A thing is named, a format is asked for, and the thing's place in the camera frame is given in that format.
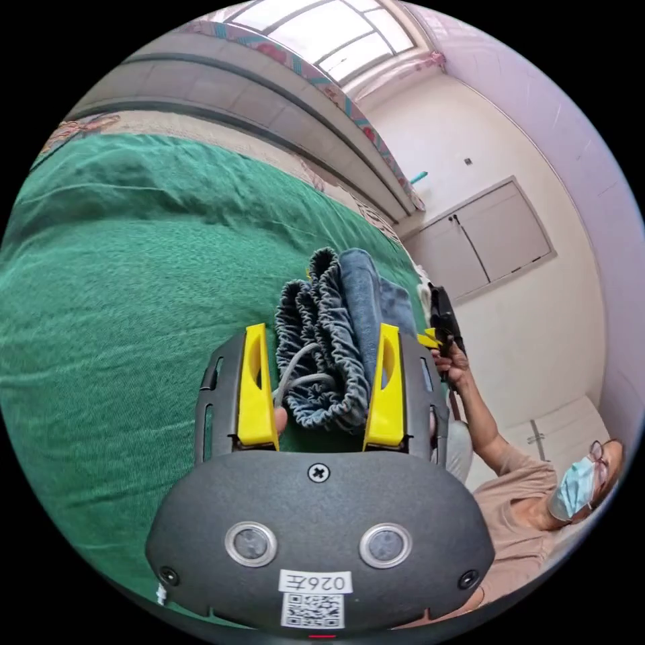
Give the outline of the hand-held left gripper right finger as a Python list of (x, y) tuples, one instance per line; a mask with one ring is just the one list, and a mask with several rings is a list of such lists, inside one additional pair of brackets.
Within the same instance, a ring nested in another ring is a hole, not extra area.
[(399, 452), (406, 437), (404, 372), (398, 327), (380, 325), (363, 451)]

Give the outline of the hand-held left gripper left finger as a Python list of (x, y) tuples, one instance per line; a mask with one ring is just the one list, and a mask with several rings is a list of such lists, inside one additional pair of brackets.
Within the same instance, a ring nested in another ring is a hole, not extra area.
[(278, 451), (265, 324), (245, 330), (239, 384), (237, 439), (243, 449)]

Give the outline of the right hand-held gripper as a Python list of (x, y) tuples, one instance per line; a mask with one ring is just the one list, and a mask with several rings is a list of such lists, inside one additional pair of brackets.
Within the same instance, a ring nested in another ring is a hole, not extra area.
[(460, 326), (445, 288), (430, 284), (429, 289), (430, 327), (424, 334), (417, 334), (417, 341), (426, 348), (441, 349), (445, 343), (454, 340), (466, 354)]

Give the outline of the person's right hand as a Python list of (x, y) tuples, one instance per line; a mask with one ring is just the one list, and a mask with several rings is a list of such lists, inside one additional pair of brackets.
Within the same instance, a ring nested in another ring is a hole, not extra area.
[(432, 349), (431, 354), (437, 371), (456, 392), (472, 380), (468, 358), (454, 340)]

